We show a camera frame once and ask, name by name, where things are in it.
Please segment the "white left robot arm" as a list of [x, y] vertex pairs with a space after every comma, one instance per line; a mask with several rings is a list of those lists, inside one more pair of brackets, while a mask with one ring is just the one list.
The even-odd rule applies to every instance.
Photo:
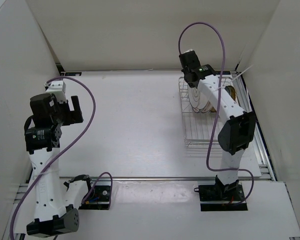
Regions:
[[58, 100], [53, 93], [30, 98], [32, 116], [28, 122], [34, 126], [25, 126], [24, 137], [35, 178], [35, 210], [33, 221], [26, 226], [29, 236], [47, 238], [77, 232], [82, 200], [95, 194], [88, 175], [60, 182], [61, 127], [83, 122], [79, 98], [72, 96], [71, 101], [73, 110], [65, 98]]

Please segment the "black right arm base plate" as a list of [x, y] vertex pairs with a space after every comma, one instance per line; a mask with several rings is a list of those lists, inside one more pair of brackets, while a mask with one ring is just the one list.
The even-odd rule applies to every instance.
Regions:
[[244, 190], [241, 184], [237, 189], [231, 190], [225, 196], [217, 193], [214, 185], [199, 185], [193, 189], [199, 194], [200, 211], [201, 212], [231, 212], [231, 211], [247, 211], [247, 203], [244, 201]]

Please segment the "white plate with black rings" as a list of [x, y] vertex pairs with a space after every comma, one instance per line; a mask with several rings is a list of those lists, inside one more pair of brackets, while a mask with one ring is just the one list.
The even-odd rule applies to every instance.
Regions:
[[188, 99], [189, 99], [189, 103], [191, 105], [191, 107], [195, 104], [195, 103], [206, 103], [208, 102], [208, 98], [201, 93], [197, 88], [191, 88], [191, 87], [187, 87], [187, 94], [188, 94]]

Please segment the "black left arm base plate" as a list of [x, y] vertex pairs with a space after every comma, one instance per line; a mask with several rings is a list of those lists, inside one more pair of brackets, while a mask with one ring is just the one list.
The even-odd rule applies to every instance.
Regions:
[[104, 179], [96, 183], [89, 198], [82, 204], [80, 210], [109, 210], [112, 200], [113, 180]]

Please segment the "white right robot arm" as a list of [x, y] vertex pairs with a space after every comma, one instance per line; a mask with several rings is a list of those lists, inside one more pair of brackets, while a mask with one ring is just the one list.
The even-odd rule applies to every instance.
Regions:
[[220, 170], [216, 171], [214, 193], [220, 200], [226, 200], [238, 189], [241, 159], [254, 138], [255, 114], [246, 112], [221, 88], [220, 77], [209, 64], [201, 65], [194, 50], [181, 53], [179, 60], [185, 82], [208, 98], [223, 124], [217, 136], [222, 158]]

